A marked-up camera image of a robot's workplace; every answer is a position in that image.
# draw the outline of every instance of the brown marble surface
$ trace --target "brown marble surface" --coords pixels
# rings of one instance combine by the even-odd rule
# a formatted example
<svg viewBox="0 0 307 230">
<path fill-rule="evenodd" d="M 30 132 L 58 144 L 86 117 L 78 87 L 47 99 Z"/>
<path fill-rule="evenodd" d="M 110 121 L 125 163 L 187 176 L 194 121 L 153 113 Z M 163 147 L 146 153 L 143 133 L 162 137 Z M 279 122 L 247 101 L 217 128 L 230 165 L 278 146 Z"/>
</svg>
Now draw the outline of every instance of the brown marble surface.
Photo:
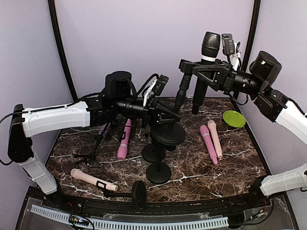
<svg viewBox="0 0 307 230">
<path fill-rule="evenodd" d="M 163 99 L 167 103 L 173 99 Z M 147 187 L 149 202 L 176 202 L 226 197 L 248 192 L 248 187 L 265 170 L 246 129 L 232 128 L 223 121 L 223 113 L 234 110 L 227 98 L 206 98 L 198 115 L 191 113 L 192 100 L 187 99 L 181 108 L 180 124 L 187 132 L 183 144 L 173 152 L 166 151 L 164 162 L 172 171 L 171 180 L 163 185 L 154 185 L 146 179 L 146 169 L 150 165 L 142 159 L 142 148 L 150 143 L 146 137 L 149 129 L 141 129 L 137 120 L 133 121 L 127 158 L 117 159 L 120 127 L 112 128 L 110 140 L 103 140 L 97 150 L 97 159 L 112 175 L 110 180 L 102 169 L 80 164 L 79 168 L 92 176 L 118 185 L 118 192 L 130 192 L 133 182 L 143 180 Z M 217 123 L 224 157 L 214 166 L 200 135 L 200 126 L 213 119 Z M 70 128 L 62 131 L 47 162 L 47 168 L 56 176 L 66 194 L 96 199 L 103 197 L 101 190 L 83 181 L 75 180 L 70 171 L 77 159 L 73 154 L 88 154 L 95 144 L 94 137 L 99 127 Z"/>
</svg>

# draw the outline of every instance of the green dish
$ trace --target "green dish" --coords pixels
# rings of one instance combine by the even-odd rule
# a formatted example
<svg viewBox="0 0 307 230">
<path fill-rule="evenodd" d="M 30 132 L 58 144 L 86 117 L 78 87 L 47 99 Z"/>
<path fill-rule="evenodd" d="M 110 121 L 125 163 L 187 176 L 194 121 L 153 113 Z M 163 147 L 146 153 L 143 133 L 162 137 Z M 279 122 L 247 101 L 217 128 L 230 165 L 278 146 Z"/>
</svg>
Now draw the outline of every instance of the green dish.
<svg viewBox="0 0 307 230">
<path fill-rule="evenodd" d="M 241 113 L 229 110 L 223 114 L 224 121 L 232 127 L 241 128 L 245 125 L 246 120 Z"/>
</svg>

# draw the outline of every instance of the round black base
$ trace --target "round black base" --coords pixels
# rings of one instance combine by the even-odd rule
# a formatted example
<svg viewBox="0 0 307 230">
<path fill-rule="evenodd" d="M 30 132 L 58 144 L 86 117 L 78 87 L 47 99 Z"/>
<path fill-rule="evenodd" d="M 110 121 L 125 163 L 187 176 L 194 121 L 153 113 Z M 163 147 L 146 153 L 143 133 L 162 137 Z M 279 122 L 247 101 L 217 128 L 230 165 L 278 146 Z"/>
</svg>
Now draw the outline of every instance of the round black base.
<svg viewBox="0 0 307 230">
<path fill-rule="evenodd" d="M 157 142 L 167 146 L 180 145 L 186 139 L 186 131 L 178 123 L 173 127 L 168 124 L 152 126 L 150 132 Z"/>
<path fill-rule="evenodd" d="M 147 192 L 146 186 L 143 181 L 136 181 L 132 186 L 132 202 L 133 205 L 140 210 L 146 207 L 147 203 Z"/>
<path fill-rule="evenodd" d="M 147 179 L 153 184 L 164 184 L 172 176 L 171 169 L 165 163 L 161 163 L 161 172 L 157 172 L 157 164 L 151 164 L 146 170 Z"/>
<path fill-rule="evenodd" d="M 144 148 L 142 149 L 142 156 L 143 159 L 149 163 L 155 163 L 156 162 L 156 155 L 152 151 L 152 144 L 145 145 Z M 161 152 L 162 156 L 162 161 L 165 157 L 165 149 L 162 149 Z"/>
</svg>

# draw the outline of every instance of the purple wall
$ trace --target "purple wall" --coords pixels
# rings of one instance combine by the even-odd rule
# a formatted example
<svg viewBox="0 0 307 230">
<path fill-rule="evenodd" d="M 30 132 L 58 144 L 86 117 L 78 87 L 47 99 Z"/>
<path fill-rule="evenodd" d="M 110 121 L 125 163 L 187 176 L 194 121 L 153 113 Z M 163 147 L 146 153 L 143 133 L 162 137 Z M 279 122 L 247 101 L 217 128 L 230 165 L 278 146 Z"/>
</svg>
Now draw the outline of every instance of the purple wall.
<svg viewBox="0 0 307 230">
<path fill-rule="evenodd" d="M 46 0 L 0 3 L 0 117 L 13 111 L 16 104 L 42 107 L 69 103 L 52 31 Z M 0 125 L 0 158 L 9 162 L 7 143 L 10 119 Z M 34 147 L 45 161 L 57 132 L 39 135 Z M 19 211 L 31 180 L 13 163 L 0 165 L 0 229 L 15 229 Z"/>
<path fill-rule="evenodd" d="M 244 52 L 252 7 L 252 0 L 57 1 L 79 96 L 100 91 L 105 75 L 116 70 L 130 71 L 137 88 L 155 72 L 167 75 L 163 96 L 175 96 L 179 61 L 200 60 L 206 31 L 232 33 Z M 187 95 L 193 95 L 195 80 Z M 211 89 L 207 94 L 221 95 Z"/>
<path fill-rule="evenodd" d="M 307 111 L 307 2 L 262 1 L 251 61 L 259 51 L 272 54 L 283 66 L 273 87 Z M 272 173 L 307 162 L 307 147 L 285 128 L 270 122 L 253 103 L 242 107 Z M 300 229 L 307 229 L 307 196 L 298 189 L 288 193 Z"/>
</svg>

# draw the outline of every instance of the black frame pole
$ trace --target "black frame pole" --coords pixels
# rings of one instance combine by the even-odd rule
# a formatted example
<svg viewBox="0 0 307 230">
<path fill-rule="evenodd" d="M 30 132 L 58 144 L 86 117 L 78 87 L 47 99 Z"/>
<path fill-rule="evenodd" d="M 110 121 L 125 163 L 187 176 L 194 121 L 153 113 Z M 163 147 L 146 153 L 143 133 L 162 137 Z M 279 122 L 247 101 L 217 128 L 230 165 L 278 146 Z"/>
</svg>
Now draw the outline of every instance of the black frame pole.
<svg viewBox="0 0 307 230">
<path fill-rule="evenodd" d="M 248 62 L 251 54 L 251 49 L 254 44 L 254 38 L 256 34 L 256 28 L 257 28 L 257 23 L 258 23 L 258 16 L 260 12 L 260 2 L 261 0 L 254 0 L 254 7 L 253 7 L 253 14 L 251 17 L 251 22 L 250 22 L 250 28 L 249 28 L 249 34 L 248 34 L 248 42 L 246 44 L 246 49 L 244 53 L 244 58 L 242 61 L 242 71 L 246 71 L 248 68 Z M 234 93 L 234 98 L 238 99 L 239 92 Z"/>
<path fill-rule="evenodd" d="M 67 82 L 69 90 L 71 92 L 71 97 L 74 101 L 76 101 L 78 99 L 78 95 L 77 95 L 76 89 L 73 85 L 71 72 L 69 70 L 69 67 L 68 67 L 68 64 L 67 64 L 67 59 L 66 59 L 65 52 L 64 52 L 62 38 L 61 38 L 60 30 L 59 30 L 59 22 L 58 22 L 58 18 L 57 18 L 57 11 L 56 11 L 55 2 L 54 2 L 54 0 L 48 0 L 48 4 L 49 4 L 49 12 L 50 12 L 50 18 L 51 18 L 53 33 L 54 33 L 54 37 L 55 37 L 57 47 L 58 47 L 59 58 L 60 58 L 61 63 L 62 63 L 66 82 Z"/>
</svg>

